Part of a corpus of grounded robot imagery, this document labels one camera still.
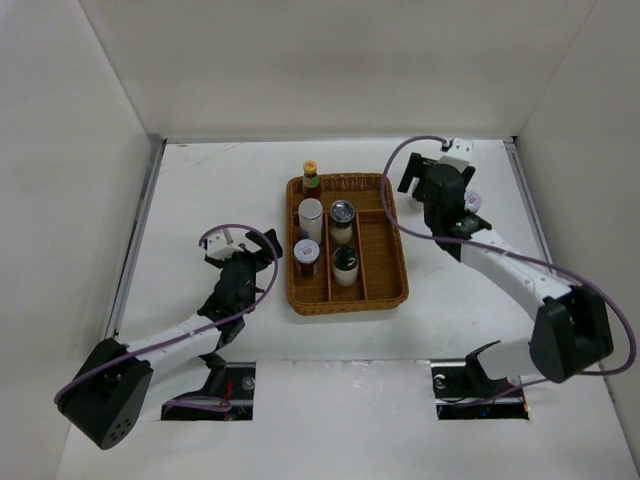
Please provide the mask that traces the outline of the white lid dark spice jar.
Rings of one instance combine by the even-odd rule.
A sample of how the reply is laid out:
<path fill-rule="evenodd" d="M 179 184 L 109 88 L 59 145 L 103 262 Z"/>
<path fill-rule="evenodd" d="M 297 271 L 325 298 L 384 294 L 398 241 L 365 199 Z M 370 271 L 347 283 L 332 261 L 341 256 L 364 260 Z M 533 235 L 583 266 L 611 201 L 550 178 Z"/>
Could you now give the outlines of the white lid dark spice jar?
<path fill-rule="evenodd" d="M 296 270 L 303 277 L 314 277 L 318 271 L 320 247 L 312 239 L 299 240 L 293 249 Z"/>

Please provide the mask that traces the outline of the silver lid spice jar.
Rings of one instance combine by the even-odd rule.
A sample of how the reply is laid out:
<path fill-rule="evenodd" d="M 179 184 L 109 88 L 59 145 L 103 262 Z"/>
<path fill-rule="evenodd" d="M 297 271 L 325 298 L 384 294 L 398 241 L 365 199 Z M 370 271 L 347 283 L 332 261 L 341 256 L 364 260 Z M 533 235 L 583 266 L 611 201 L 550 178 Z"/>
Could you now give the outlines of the silver lid spice jar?
<path fill-rule="evenodd" d="M 323 206 L 315 198 L 304 199 L 298 207 L 298 220 L 302 239 L 310 239 L 318 245 L 323 238 Z"/>

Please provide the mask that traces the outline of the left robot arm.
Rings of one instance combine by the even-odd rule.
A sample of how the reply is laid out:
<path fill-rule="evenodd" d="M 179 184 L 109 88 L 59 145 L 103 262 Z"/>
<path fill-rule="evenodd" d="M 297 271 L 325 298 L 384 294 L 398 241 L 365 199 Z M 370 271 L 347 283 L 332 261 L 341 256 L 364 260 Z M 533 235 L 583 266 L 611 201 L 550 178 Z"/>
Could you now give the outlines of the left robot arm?
<path fill-rule="evenodd" d="M 247 394 L 220 356 L 245 319 L 270 293 L 269 271 L 284 278 L 287 299 L 304 316 L 389 310 L 404 302 L 408 277 L 391 183 L 386 174 L 319 176 L 307 197 L 305 176 L 285 190 L 285 231 L 227 223 L 198 245 L 219 273 L 212 293 L 188 319 L 140 340 L 99 342 L 74 379 L 56 395 L 59 412 L 95 446 L 108 450 L 133 429 L 152 384 L 194 359 L 192 393 L 165 402 L 165 419 L 223 420 L 246 410 Z"/>

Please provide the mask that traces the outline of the white lid orange spice jar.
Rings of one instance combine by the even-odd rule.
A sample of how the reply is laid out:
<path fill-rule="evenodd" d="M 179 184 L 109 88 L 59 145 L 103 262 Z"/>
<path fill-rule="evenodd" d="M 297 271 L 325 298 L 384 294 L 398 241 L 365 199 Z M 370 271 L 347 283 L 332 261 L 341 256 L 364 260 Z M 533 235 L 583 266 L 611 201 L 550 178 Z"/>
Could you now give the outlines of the white lid orange spice jar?
<path fill-rule="evenodd" d="M 464 208 L 469 213 L 477 213 L 483 204 L 482 196 L 475 191 L 468 190 L 464 194 Z"/>

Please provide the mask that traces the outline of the black cap white bottle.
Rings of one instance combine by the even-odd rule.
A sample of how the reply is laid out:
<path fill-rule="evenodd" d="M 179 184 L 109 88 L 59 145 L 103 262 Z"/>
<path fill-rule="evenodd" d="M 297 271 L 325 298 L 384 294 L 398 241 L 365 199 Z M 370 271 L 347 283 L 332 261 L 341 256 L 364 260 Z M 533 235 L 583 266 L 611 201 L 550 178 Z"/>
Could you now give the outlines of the black cap white bottle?
<path fill-rule="evenodd" d="M 332 256 L 332 273 L 340 286 L 353 285 L 358 277 L 359 257 L 356 250 L 349 245 L 337 248 Z"/>

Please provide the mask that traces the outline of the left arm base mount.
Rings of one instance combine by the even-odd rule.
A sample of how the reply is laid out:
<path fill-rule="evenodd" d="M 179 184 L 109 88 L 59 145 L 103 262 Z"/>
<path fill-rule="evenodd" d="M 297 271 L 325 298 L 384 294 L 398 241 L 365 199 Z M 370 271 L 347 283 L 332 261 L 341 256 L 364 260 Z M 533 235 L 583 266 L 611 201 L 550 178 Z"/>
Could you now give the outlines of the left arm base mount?
<path fill-rule="evenodd" d="M 251 421 L 254 413 L 257 365 L 227 362 L 220 355 L 201 356 L 209 374 L 203 385 L 168 400 L 162 421 Z"/>

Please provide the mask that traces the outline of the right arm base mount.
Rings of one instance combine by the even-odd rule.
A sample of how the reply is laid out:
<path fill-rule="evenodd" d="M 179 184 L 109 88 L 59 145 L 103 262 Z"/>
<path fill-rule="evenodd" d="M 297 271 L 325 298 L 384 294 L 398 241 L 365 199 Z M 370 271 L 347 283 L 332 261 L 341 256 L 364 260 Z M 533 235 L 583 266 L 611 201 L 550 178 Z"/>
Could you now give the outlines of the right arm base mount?
<path fill-rule="evenodd" d="M 432 387 L 437 418 L 454 420 L 528 420 L 529 412 L 522 391 L 503 393 L 520 379 L 490 379 L 482 369 L 479 355 L 498 344 L 483 345 L 462 359 L 436 360 L 431 363 Z"/>

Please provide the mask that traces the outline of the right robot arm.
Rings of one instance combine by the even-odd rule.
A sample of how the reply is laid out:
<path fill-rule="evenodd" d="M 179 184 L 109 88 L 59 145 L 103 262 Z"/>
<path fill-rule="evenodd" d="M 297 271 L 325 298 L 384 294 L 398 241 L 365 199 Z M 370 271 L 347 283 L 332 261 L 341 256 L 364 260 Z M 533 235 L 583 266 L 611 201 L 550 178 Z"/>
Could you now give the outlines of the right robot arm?
<path fill-rule="evenodd" d="M 459 263 L 479 272 L 514 300 L 533 322 L 523 340 L 477 353 L 464 370 L 464 384 L 483 396 L 501 377 L 539 374 L 554 383 L 589 371 L 612 354 L 614 345 L 605 298 L 584 280 L 569 281 L 557 267 L 527 257 L 477 213 L 467 186 L 475 170 L 446 157 L 410 156 L 403 185 L 415 187 L 424 222 L 436 244 Z"/>

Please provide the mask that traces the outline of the red sauce bottle yellow cap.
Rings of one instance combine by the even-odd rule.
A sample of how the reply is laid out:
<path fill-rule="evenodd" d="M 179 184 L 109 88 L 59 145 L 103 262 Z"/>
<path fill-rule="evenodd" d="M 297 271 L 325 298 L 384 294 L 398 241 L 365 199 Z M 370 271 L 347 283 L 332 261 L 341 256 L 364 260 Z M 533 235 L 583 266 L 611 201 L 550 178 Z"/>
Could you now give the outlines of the red sauce bottle yellow cap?
<path fill-rule="evenodd" d="M 303 164 L 303 177 L 302 177 L 302 193 L 304 198 L 319 199 L 321 196 L 322 187 L 320 178 L 317 171 L 317 164 L 315 161 L 306 161 Z"/>

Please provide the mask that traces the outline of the glass dome grinder bottle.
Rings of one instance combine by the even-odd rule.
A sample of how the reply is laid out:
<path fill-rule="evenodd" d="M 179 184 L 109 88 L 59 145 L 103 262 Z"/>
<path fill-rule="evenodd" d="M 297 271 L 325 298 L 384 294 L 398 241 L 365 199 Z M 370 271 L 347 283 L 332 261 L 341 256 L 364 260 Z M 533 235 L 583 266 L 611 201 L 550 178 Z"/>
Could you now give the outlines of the glass dome grinder bottle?
<path fill-rule="evenodd" d="M 353 236 L 355 207 L 348 200 L 337 200 L 331 205 L 329 217 L 332 241 L 338 245 L 346 245 Z"/>

